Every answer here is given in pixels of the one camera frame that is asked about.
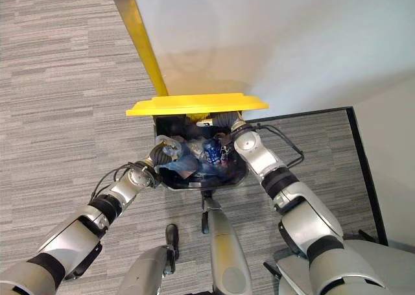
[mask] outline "yellow bin lid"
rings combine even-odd
[[[256,96],[243,93],[156,96],[137,102],[126,115],[180,115],[187,113],[236,112],[267,109]]]

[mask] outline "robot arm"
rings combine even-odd
[[[36,256],[11,266],[0,275],[0,293],[53,295],[63,279],[80,277],[102,250],[100,239],[145,187],[160,178],[153,167],[169,161],[156,146],[144,161],[128,164],[128,171],[89,203],[55,227]]]
[[[248,164],[278,213],[278,230],[289,248],[308,259],[314,294],[388,294],[373,268],[344,245],[343,231],[322,201],[267,149],[236,112],[200,121],[231,129],[235,150]]]

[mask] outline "gray carpet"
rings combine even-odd
[[[1,268],[32,257],[43,236],[84,205],[108,170],[142,158],[153,144],[149,117],[124,110],[154,90],[112,0],[0,0]],[[345,112],[272,121],[305,152],[293,168],[338,217],[345,232],[375,234]],[[275,137],[264,142],[293,157]],[[233,222],[255,294],[273,294],[262,262],[285,247],[279,215],[252,176],[216,199]],[[82,279],[59,294],[115,294],[144,250],[180,228],[181,258],[162,294],[210,290],[208,237],[200,232],[200,195],[162,187],[143,191],[103,238]]]

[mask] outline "wire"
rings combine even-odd
[[[129,169],[131,169],[131,165],[130,164],[128,164],[128,163],[126,163],[126,164],[123,164],[123,165],[121,165],[120,167],[118,167],[118,168],[116,168],[116,169],[114,169],[114,170],[111,170],[110,172],[108,172],[108,173],[106,173],[100,180],[99,180],[99,182],[98,182],[98,184],[95,186],[95,188],[94,188],[94,190],[93,190],[93,192],[91,193],[91,200],[90,201],[92,201],[94,198],[96,198],[100,193],[101,193],[101,191],[103,191],[103,190],[105,190],[106,188],[108,188],[109,186],[111,186],[111,184],[109,184],[109,185],[107,185],[107,186],[105,186],[105,187],[103,187],[103,188],[101,188],[101,189],[99,189],[99,191],[97,191],[98,190],[98,188],[99,188],[99,186],[100,186],[100,184],[105,180],[105,178],[108,176],[108,175],[110,175],[111,173],[114,173],[114,176],[113,176],[113,180],[116,182],[117,181],[117,173],[119,172],[119,170],[121,170],[121,169],[125,169],[125,171],[124,171],[124,173],[123,173],[123,175],[121,176],[121,177],[123,177],[124,176],[124,174],[129,170]]]
[[[304,161],[303,151],[300,150],[283,132],[278,130],[275,126],[270,125],[270,124],[261,125],[260,123],[258,123],[255,129],[256,130],[265,129],[265,130],[268,130],[269,132],[271,132],[273,134],[276,134],[282,140],[284,140],[284,142],[286,142],[286,144],[288,144],[288,146],[290,146],[291,149],[293,149],[295,152],[297,152],[297,154],[300,155],[300,157],[288,162],[287,168],[295,167],[296,165],[299,165],[302,161]]]

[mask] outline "black frame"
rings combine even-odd
[[[270,121],[270,120],[299,117],[303,115],[315,115],[315,114],[326,113],[326,112],[337,112],[337,111],[342,111],[342,110],[346,111],[346,114],[348,116],[351,134],[355,142],[357,155],[359,157],[359,163],[361,165],[362,174],[364,178],[364,184],[366,185],[370,207],[372,209],[373,219],[375,220],[376,232],[377,232],[379,243],[382,245],[388,246],[388,239],[386,237],[385,225],[383,224],[381,208],[379,207],[379,202],[377,200],[374,181],[372,179],[372,174],[370,172],[368,159],[366,157],[366,154],[364,153],[363,143],[362,143],[362,139],[359,133],[359,127],[357,126],[356,115],[355,115],[355,111],[353,107],[341,107],[341,108],[332,108],[332,109],[326,109],[326,110],[317,110],[314,112],[294,113],[290,115],[280,115],[276,117],[254,119],[254,120],[249,120],[247,122],[258,123],[258,122],[264,122],[264,121]]]

